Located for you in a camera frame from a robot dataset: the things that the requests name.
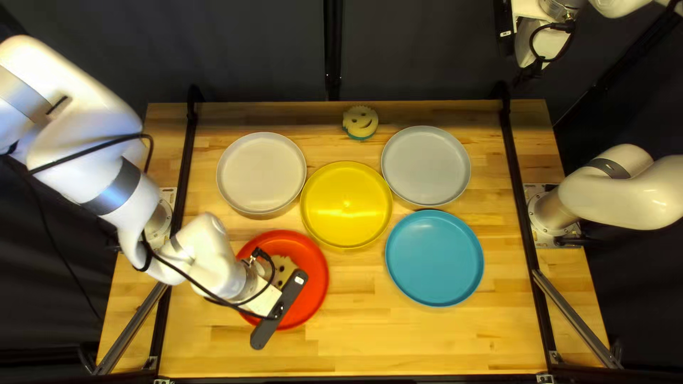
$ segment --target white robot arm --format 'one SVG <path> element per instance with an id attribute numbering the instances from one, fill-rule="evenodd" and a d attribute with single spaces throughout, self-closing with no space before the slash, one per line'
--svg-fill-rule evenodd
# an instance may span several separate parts
<path id="1" fill-rule="evenodd" d="M 532 33 L 551 23 L 576 20 L 587 3 L 607 18 L 619 18 L 635 12 L 653 0 L 512 0 L 512 18 L 515 27 L 515 56 L 521 68 L 531 65 L 536 57 L 531 52 Z M 655 0 L 662 5 L 670 0 Z M 683 15 L 683 3 L 674 10 Z M 533 35 L 533 47 L 539 56 L 550 59 L 560 54 L 570 34 L 562 30 L 544 28 Z M 549 63 L 543 62 L 542 68 Z"/>
<path id="2" fill-rule="evenodd" d="M 537 230 L 561 234 L 579 218 L 655 230 L 683 217 L 683 155 L 652 161 L 640 147 L 612 147 L 529 205 Z"/>
<path id="3" fill-rule="evenodd" d="M 141 233 L 157 211 L 159 188 L 138 167 L 147 152 L 140 139 L 40 170 L 141 131 L 140 119 L 123 100 L 47 45 L 28 36 L 0 44 L 0 153 L 10 153 L 38 180 L 112 223 L 135 268 L 148 264 L 146 273 L 176 285 L 185 277 L 156 258 L 148 259 L 141 242 Z M 182 228 L 158 255 L 232 302 L 260 292 L 267 285 L 264 278 L 272 273 L 264 266 L 255 269 L 238 262 L 221 222 L 208 213 Z M 242 308 L 267 316 L 280 294 L 269 286 Z"/>

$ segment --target yellow sponge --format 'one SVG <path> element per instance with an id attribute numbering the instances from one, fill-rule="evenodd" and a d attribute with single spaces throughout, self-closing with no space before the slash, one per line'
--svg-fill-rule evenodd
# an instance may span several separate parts
<path id="1" fill-rule="evenodd" d="M 350 138 L 365 140 L 375 134 L 377 124 L 379 124 L 377 112 L 368 107 L 358 105 L 344 112 L 342 128 Z"/>

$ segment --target gray band on robot arm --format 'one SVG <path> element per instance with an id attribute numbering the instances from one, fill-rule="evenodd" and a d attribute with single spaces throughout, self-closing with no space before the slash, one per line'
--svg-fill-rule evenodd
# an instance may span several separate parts
<path id="1" fill-rule="evenodd" d="M 0 98 L 32 122 L 45 119 L 52 104 L 7 68 L 0 66 Z"/>
<path id="2" fill-rule="evenodd" d="M 81 206 L 98 216 L 112 213 L 135 192 L 140 183 L 140 169 L 122 157 L 121 170 L 113 182 L 94 199 L 81 203 Z"/>
<path id="3" fill-rule="evenodd" d="M 610 159 L 596 157 L 595 159 L 589 161 L 588 164 L 586 164 L 586 167 L 598 168 L 611 178 L 631 178 L 631 175 L 624 169 L 624 167 L 619 165 L 619 163 L 616 161 L 612 161 Z"/>

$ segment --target butcher block tabletop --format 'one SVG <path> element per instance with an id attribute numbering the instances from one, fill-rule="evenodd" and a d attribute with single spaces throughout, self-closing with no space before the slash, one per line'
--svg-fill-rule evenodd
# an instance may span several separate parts
<path id="1" fill-rule="evenodd" d="M 342 130 L 349 107 L 375 109 L 380 124 L 365 141 Z M 298 202 L 267 220 L 239 215 L 221 197 L 216 167 L 223 151 L 243 135 L 275 132 L 303 152 L 307 177 L 322 166 L 357 161 L 381 173 L 389 138 L 415 125 L 437 126 L 465 147 L 471 180 L 455 201 L 438 209 L 469 225 L 484 250 L 484 277 L 466 301 L 432 308 L 410 300 L 391 281 L 384 247 L 394 225 L 414 208 L 394 195 L 387 231 L 373 244 L 341 253 L 322 247 L 329 290 L 304 325 L 278 331 L 261 351 L 249 346 L 253 327 L 237 312 L 203 300 L 189 283 L 172 288 L 159 374 L 181 377 L 375 376 L 535 373 L 546 369 L 531 281 L 522 249 L 496 100 L 406 102 L 203 103 L 193 148 L 183 222 L 211 212 L 225 225 L 237 253 L 250 239 L 274 229 L 306 234 Z M 154 136 L 149 175 L 174 187 L 182 158 L 187 107 L 150 104 L 145 132 Z M 512 126 L 522 180 L 561 182 L 564 174 L 546 104 L 513 100 Z M 538 250 L 543 273 L 607 343 L 593 282 L 582 249 Z M 119 255 L 102 329 L 102 359 L 156 282 Z M 567 362 L 598 366 L 589 349 L 551 302 L 557 350 Z M 149 355 L 154 314 L 128 347 L 115 372 L 138 370 Z"/>

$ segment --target red plate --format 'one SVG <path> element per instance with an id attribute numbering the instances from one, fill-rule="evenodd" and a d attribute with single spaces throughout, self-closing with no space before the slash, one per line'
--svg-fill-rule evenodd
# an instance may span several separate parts
<path id="1" fill-rule="evenodd" d="M 327 261 L 320 248 L 303 234 L 288 230 L 269 231 L 251 239 L 237 254 L 246 259 L 260 247 L 268 255 L 287 256 L 308 274 L 308 282 L 277 327 L 278 330 L 298 327 L 310 319 L 322 305 L 327 293 L 330 276 Z M 241 314 L 246 321 L 257 325 L 259 319 Z"/>

